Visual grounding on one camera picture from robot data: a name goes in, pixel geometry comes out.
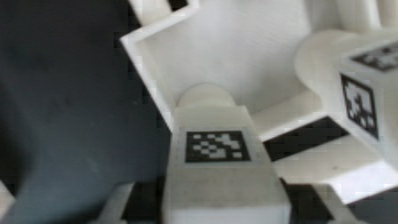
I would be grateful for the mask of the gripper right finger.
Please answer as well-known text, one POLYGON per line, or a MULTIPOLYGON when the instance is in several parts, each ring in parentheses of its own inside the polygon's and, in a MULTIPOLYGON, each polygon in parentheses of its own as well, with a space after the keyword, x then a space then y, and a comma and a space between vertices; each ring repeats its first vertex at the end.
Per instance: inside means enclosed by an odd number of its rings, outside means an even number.
POLYGON ((333 215, 333 220, 328 224, 363 224, 363 221, 356 218, 354 213, 340 199, 333 187, 328 184, 317 184, 313 188, 333 215))

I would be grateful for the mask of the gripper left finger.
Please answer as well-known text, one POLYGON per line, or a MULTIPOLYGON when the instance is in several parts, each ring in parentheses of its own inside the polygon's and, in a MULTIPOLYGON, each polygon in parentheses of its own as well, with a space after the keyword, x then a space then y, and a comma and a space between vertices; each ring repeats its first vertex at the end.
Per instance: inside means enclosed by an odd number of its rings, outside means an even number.
POLYGON ((121 184, 111 193, 98 218, 88 224, 129 224, 123 218, 127 204, 132 196, 136 184, 121 184))

